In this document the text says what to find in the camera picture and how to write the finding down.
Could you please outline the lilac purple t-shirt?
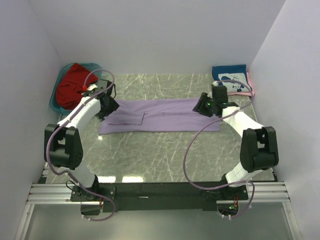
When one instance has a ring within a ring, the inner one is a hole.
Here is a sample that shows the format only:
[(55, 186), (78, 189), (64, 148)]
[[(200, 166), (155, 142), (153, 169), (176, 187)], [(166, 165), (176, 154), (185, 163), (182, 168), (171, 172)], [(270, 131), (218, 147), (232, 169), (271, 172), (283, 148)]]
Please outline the lilac purple t-shirt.
[(188, 99), (117, 99), (119, 108), (105, 117), (98, 134), (126, 132), (197, 132), (217, 119), (196, 113), (198, 100)]

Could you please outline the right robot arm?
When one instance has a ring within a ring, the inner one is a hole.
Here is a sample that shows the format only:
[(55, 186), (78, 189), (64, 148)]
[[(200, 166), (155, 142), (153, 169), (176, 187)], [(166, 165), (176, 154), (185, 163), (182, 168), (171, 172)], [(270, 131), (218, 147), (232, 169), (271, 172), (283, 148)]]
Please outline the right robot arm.
[(214, 98), (203, 92), (193, 111), (206, 117), (217, 116), (217, 121), (229, 124), (241, 137), (239, 163), (215, 187), (191, 185), (204, 190), (219, 190), (222, 198), (230, 200), (237, 194), (237, 187), (247, 184), (255, 175), (279, 163), (276, 130), (263, 126), (246, 115), (226, 94)]

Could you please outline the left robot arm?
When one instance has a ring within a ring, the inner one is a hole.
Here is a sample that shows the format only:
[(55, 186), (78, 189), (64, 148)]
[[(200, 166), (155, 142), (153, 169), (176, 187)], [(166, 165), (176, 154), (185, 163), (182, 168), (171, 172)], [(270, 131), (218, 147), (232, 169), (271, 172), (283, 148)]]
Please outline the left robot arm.
[(84, 152), (80, 132), (97, 116), (104, 119), (119, 108), (111, 96), (84, 97), (71, 113), (57, 124), (48, 124), (44, 129), (44, 159), (57, 176), (67, 175), (76, 190), (88, 200), (102, 196), (98, 177), (82, 163)]

